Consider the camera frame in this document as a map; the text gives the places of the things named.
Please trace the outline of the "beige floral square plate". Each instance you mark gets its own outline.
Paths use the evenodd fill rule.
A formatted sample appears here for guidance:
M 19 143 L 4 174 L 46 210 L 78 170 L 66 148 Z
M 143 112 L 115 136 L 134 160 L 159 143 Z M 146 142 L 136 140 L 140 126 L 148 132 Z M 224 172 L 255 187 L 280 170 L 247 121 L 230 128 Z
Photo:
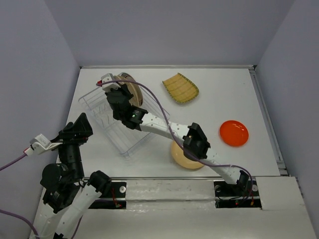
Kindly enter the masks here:
M 140 97 L 139 97 L 139 93 L 138 90 L 136 88 L 136 84 L 128 82 L 126 83 L 130 92 L 133 94 L 133 97 L 129 100 L 130 104 L 136 107 L 140 107 L 141 106 L 141 102 L 140 102 Z

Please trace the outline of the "green rimmed white plate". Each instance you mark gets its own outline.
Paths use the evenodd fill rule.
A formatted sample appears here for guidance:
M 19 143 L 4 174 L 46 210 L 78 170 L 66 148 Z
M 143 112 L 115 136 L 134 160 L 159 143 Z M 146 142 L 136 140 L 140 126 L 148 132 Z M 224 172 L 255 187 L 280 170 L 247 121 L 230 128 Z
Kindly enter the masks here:
M 140 87 L 135 84 L 136 80 L 128 73 L 121 73 L 120 74 L 122 77 L 124 77 L 126 80 L 131 81 L 131 86 L 134 88 L 135 92 L 133 93 L 134 97 L 136 98 L 133 101 L 133 105 L 140 107 L 143 104 L 143 94 L 141 92 Z

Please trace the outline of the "small beige flower plate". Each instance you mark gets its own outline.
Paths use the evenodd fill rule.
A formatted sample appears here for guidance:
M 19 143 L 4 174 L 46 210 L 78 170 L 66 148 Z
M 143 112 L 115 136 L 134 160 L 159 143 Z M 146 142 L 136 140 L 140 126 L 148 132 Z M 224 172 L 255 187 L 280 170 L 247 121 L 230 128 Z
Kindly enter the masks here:
M 126 84 L 126 81 L 127 81 L 126 78 L 124 78 L 124 77 L 122 77 L 122 76 L 118 76 L 118 75 L 115 75 L 115 76 L 114 76 L 114 79 L 115 79 L 115 80 L 118 80 L 118 81 L 117 81 L 117 84 L 118 84 L 118 85 L 125 85 L 125 84 Z

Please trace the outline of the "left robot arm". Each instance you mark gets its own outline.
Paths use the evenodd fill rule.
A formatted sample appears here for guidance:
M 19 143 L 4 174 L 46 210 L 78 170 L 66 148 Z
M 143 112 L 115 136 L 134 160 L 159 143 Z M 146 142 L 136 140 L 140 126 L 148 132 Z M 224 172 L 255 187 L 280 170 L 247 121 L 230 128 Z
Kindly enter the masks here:
M 70 231 L 99 197 L 109 194 L 111 178 L 98 170 L 82 184 L 84 169 L 80 146 L 93 135 L 85 113 L 69 122 L 53 140 L 39 134 L 30 141 L 27 155 L 58 151 L 58 163 L 46 165 L 40 180 L 43 207 L 35 220 L 32 239 L 67 239 Z

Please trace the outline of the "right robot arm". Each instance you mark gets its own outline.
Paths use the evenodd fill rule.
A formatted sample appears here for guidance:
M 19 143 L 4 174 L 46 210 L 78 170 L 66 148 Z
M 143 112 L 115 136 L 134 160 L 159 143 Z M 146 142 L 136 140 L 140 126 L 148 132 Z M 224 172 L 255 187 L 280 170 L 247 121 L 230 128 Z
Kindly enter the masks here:
M 227 163 L 211 148 L 208 139 L 197 123 L 183 125 L 170 122 L 167 116 L 157 117 L 145 109 L 130 104 L 133 97 L 124 80 L 99 81 L 113 111 L 113 118 L 132 130 L 151 132 L 172 139 L 183 150 L 184 156 L 199 162 L 221 176 L 234 195 L 252 192 L 252 176 L 241 166 Z

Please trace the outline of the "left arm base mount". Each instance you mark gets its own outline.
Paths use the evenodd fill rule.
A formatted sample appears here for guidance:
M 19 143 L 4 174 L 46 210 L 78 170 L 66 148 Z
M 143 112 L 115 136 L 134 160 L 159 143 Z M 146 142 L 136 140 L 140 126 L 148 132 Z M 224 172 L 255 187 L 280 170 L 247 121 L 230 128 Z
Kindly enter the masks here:
M 112 181 L 108 192 L 103 193 L 89 209 L 122 210 L 126 209 L 127 182 Z

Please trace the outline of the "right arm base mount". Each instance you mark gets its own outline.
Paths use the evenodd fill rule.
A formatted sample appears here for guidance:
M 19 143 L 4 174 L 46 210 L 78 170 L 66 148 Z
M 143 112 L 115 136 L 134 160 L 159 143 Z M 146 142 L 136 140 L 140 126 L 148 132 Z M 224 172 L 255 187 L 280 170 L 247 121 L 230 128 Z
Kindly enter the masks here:
M 214 181 L 216 208 L 262 208 L 259 189 L 256 180 L 248 182 L 247 190 L 243 192 L 236 185 L 224 181 Z

